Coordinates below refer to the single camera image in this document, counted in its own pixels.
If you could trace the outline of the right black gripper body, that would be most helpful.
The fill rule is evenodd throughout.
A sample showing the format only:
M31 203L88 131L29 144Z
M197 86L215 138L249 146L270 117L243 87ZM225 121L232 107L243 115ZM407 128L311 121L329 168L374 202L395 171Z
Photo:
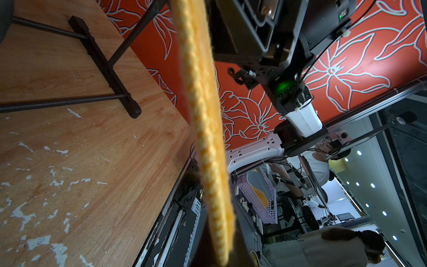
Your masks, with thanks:
M309 1L207 1L215 61L288 68Z

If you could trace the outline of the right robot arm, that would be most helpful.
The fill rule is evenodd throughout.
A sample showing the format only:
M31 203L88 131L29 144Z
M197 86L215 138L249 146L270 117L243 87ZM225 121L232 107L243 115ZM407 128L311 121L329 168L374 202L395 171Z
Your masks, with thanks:
M328 131L311 104L305 76L317 57L349 34L355 1L207 1L216 61L236 83L261 86L285 118L261 141L228 151L228 172L281 156L298 156Z

